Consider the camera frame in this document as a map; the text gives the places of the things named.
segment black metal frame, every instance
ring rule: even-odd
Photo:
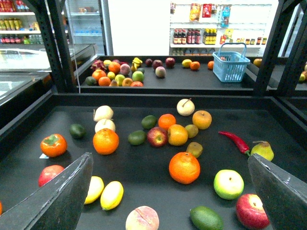
[[[53,24],[55,38],[49,22],[49,17],[46,11],[44,1],[25,0],[37,17],[37,21],[42,29],[42,37],[47,54],[51,64],[52,72],[56,87],[59,92],[75,92],[74,74],[70,61],[68,44],[65,36],[61,12],[65,0],[46,0],[50,9],[51,21]],[[280,0],[276,11],[272,29],[267,41],[267,46],[264,51],[262,63],[257,72],[257,79],[253,90],[253,95],[264,96],[267,91],[269,80],[271,78],[274,66],[276,64],[279,50],[282,46],[284,35],[290,23],[294,8],[297,4],[301,4],[301,8],[306,12],[307,0]],[[299,33],[296,36],[290,57],[285,66],[285,71],[278,86],[276,95],[290,95],[294,92],[299,72],[302,69],[303,62],[306,61],[307,49],[307,16],[304,15],[302,24],[299,28]]]

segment dragon fruit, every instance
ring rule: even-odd
[[[106,71],[106,70],[107,70],[106,67],[105,67],[105,65],[104,65],[104,62],[101,61],[101,60],[95,60],[95,61],[93,62],[93,64],[92,64],[92,66],[91,66],[91,69],[92,69],[93,71],[95,71],[96,69],[101,69],[101,70],[103,70],[103,71]]]

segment white wall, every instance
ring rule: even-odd
[[[115,56],[169,53],[170,1],[108,0]]]

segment basket handle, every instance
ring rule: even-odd
[[[218,57],[220,56],[221,49],[222,49],[222,47],[224,45],[244,45],[244,49],[242,51],[241,57],[245,57],[245,54],[246,54],[246,44],[244,42],[227,42],[227,43],[222,44],[220,49],[219,49],[219,52],[217,54]]]

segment black tray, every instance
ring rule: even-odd
[[[307,97],[279,97],[284,106],[307,124]]]
[[[149,114],[160,116],[172,113],[181,125],[191,124],[191,116],[182,117],[176,104],[182,98],[192,97],[196,110],[204,109],[213,117],[212,125],[201,130],[180,147],[166,145],[152,148],[145,142],[131,146],[127,137],[142,129],[141,120]],[[92,144],[95,122],[93,109],[108,104],[114,110],[114,122],[120,138],[115,153],[98,155]],[[87,129],[84,139],[74,140],[69,135],[72,123]],[[271,97],[189,95],[128,95],[128,94],[58,94],[47,95],[31,110],[16,118],[15,123],[0,133],[0,200],[4,211],[16,205],[37,188],[40,172],[46,166],[68,166],[85,152],[92,152],[93,175],[108,184],[119,180],[124,186],[120,205],[103,211],[99,200],[86,205],[78,230],[125,228],[128,214],[136,207],[154,208],[162,230],[195,230],[189,220],[189,210],[204,205],[218,212],[224,220],[224,229],[244,230],[235,215],[236,200],[226,201],[213,189],[215,174],[221,169],[239,172],[245,182],[245,193],[254,193],[248,173],[247,156],[243,155],[219,130],[234,132],[250,146],[252,141],[267,140],[275,152],[272,162],[307,182],[307,126]],[[68,152],[54,159],[40,159],[41,140],[61,133],[68,142]],[[203,145],[199,157],[200,177],[189,185],[175,182],[169,175],[168,164],[173,155],[185,151],[191,141]]]
[[[247,74],[244,74],[241,82],[225,83],[221,82],[213,73],[208,70],[208,62],[213,60],[212,56],[173,56],[176,64],[173,69],[165,66],[165,60],[168,56],[153,56],[153,57],[139,57],[142,61],[142,68],[145,69],[145,78],[143,87],[102,87],[102,86],[88,86],[86,85],[85,77],[80,78],[81,92],[87,93],[152,93],[152,94],[200,94],[200,95],[252,95],[255,81]],[[114,60],[119,59],[122,62],[127,62],[130,66],[134,57],[118,57],[105,56],[99,57],[100,60]],[[166,77],[159,79],[155,75],[152,67],[145,66],[145,60],[151,58],[152,60],[161,60],[166,69]],[[198,71],[184,69],[182,61],[184,59],[191,59],[192,61],[199,61],[201,67]],[[88,75],[92,75],[92,70],[87,71]]]

